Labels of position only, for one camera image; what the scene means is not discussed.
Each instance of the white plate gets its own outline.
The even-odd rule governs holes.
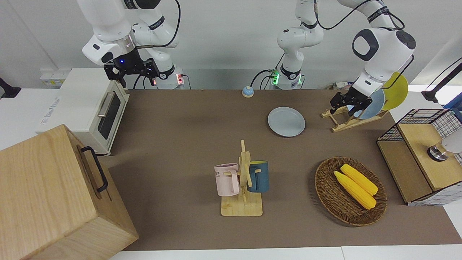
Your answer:
[[[268,124],[276,134],[294,137],[305,129],[305,118],[297,110],[282,106],[271,111],[268,116]]]
[[[385,93],[383,92],[383,89],[379,89],[372,93],[371,95],[372,103],[364,110],[364,113],[361,115],[363,112],[362,110],[356,112],[354,116],[359,119],[369,119],[373,118],[376,116],[383,108],[383,105],[385,104]],[[348,110],[351,110],[353,108],[352,105],[348,105]]]

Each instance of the plate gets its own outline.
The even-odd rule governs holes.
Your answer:
[[[399,72],[393,73],[390,80],[387,81],[383,85],[383,87],[389,87],[395,81],[395,79],[399,76]],[[390,110],[393,108],[398,107],[401,105],[407,97],[407,93],[409,91],[409,84],[407,79],[401,75],[401,77],[396,81],[393,87],[389,89],[384,89],[383,92],[385,93],[385,99],[387,102],[383,106],[383,110]]]
[[[371,95],[372,103],[364,110],[364,113],[361,115],[363,112],[362,110],[356,112],[354,116],[359,119],[369,119],[373,118],[376,116],[383,108],[383,105],[385,104],[385,93],[383,92],[383,89],[379,89],[372,93]],[[351,110],[353,108],[352,105],[348,105],[348,110]]]
[[[271,130],[284,137],[298,136],[305,129],[305,118],[297,110],[290,107],[278,107],[268,115]]]
[[[363,208],[337,181],[334,171],[348,163],[378,187],[373,209]],[[321,203],[336,218],[352,226],[366,226],[377,222],[387,208],[387,194],[381,181],[367,166],[348,157],[333,157],[323,161],[315,174],[315,187]]]

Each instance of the brown table mat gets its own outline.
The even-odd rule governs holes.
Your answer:
[[[335,91],[132,91],[110,167],[140,239],[126,250],[287,248],[360,245],[458,244],[443,207],[405,206],[376,140],[393,125],[390,115],[332,133],[321,118]],[[270,111],[297,109],[305,131],[274,134]],[[237,162],[240,140],[253,160],[269,161],[270,191],[263,216],[222,217],[213,166]],[[349,156],[382,181],[388,208],[376,224],[346,227],[316,195],[314,174],[333,156]]]

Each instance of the oven window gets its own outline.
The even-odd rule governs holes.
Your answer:
[[[98,125],[98,131],[101,135],[107,140],[109,137],[109,133],[111,132],[112,125],[114,124],[114,120],[116,119],[117,112],[119,111],[120,107],[120,99],[117,94],[114,96],[111,105],[109,106],[108,114],[105,118],[101,118]]]

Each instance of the pink mug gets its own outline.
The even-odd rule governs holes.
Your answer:
[[[239,194],[240,187],[239,180],[237,179],[237,171],[237,163],[226,163],[215,166],[215,180],[219,196],[228,197]]]

